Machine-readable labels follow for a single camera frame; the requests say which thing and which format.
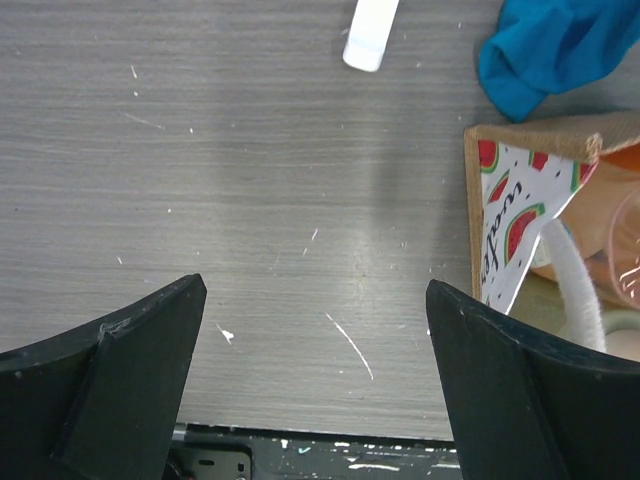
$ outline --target watermelon print paper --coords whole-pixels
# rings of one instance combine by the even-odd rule
[[[508,313],[531,264],[542,227],[557,217],[594,165],[478,141],[484,211],[482,299]]]

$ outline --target white paint speck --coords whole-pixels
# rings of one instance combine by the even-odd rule
[[[347,341],[351,344],[351,346],[353,347],[353,349],[356,351],[356,353],[358,354],[358,356],[360,357],[360,360],[362,360],[362,363],[364,363],[364,366],[367,367],[367,371],[369,372],[369,376],[371,377],[371,380],[373,380],[373,372],[371,371],[371,367],[369,367],[369,362],[367,362],[367,359],[364,358],[364,355],[362,355],[362,352],[360,351],[360,349],[358,348],[358,346],[354,343],[353,340],[351,340],[351,337],[347,334],[347,332],[344,331],[344,328],[342,328],[338,322],[336,322],[333,318],[331,318],[331,315],[329,315],[328,313],[324,314],[329,320],[331,320],[331,322],[335,325],[335,327],[338,329],[338,331],[344,336],[344,338],[347,339]]]
[[[378,463],[354,463],[349,465],[351,470],[360,470],[361,468],[370,468],[376,470],[389,470],[390,472],[399,472],[399,467],[394,467],[392,465],[381,465]]]
[[[456,468],[460,469],[460,465],[455,465],[453,463],[436,463],[433,468]]]
[[[235,337],[235,335],[228,330],[223,330],[222,328],[220,328],[220,325],[218,325],[217,323],[216,323],[216,327],[218,327],[218,330],[220,330],[220,333],[224,335],[224,339],[227,341],[227,343],[231,345],[231,340],[233,339],[233,337]]]

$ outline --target paper bag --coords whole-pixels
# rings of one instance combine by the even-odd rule
[[[640,111],[479,125],[464,139],[473,295],[508,313],[542,227],[602,165],[619,168],[603,160],[625,151],[640,158]]]

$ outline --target blue fabric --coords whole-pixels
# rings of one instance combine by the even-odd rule
[[[480,83],[514,122],[549,94],[610,74],[640,37],[640,0],[506,0]]]

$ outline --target white scratch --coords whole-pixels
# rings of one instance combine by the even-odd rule
[[[399,467],[394,467],[391,465],[379,465],[377,463],[354,463],[349,465],[351,470],[360,470],[361,468],[372,468],[378,470],[389,470],[390,472],[399,472]]]
[[[460,465],[455,465],[453,463],[436,463],[433,468],[457,468],[460,469]]]
[[[364,363],[364,366],[367,367],[367,371],[369,372],[369,376],[371,377],[371,380],[373,380],[373,372],[371,371],[371,367],[369,367],[369,362],[367,362],[367,359],[364,358],[364,355],[362,355],[362,352],[360,351],[360,349],[358,348],[358,346],[353,342],[353,340],[351,340],[351,337],[349,335],[347,335],[347,332],[344,331],[344,328],[342,328],[338,322],[336,322],[333,318],[331,318],[331,315],[329,315],[328,313],[325,313],[325,316],[331,320],[331,322],[336,326],[336,328],[338,329],[338,331],[344,336],[344,338],[347,339],[347,341],[351,344],[351,346],[353,347],[353,349],[356,351],[356,353],[358,354],[358,356],[360,357],[360,360],[362,360],[362,363]]]
[[[159,128],[160,130],[164,130],[164,127],[162,125],[157,125],[155,123],[148,122],[147,120],[144,120],[143,118],[136,117],[135,115],[130,115],[128,113],[125,113],[124,116],[127,117],[127,118],[130,118],[131,120],[134,120],[136,122],[144,123],[145,125],[149,125],[150,127],[155,127],[155,128]]]
[[[276,257],[276,261],[273,262],[273,265],[271,265],[271,268],[269,269],[269,271],[272,271],[274,268],[276,268],[276,266],[278,265],[278,262],[280,261],[281,253],[282,253],[282,250],[278,250],[278,256]]]
[[[218,325],[217,323],[216,323],[216,327],[218,327],[218,330],[220,330],[220,333],[224,335],[224,338],[227,341],[227,343],[231,345],[231,339],[235,337],[235,335],[228,330],[223,330],[222,328],[220,328],[220,325]]]

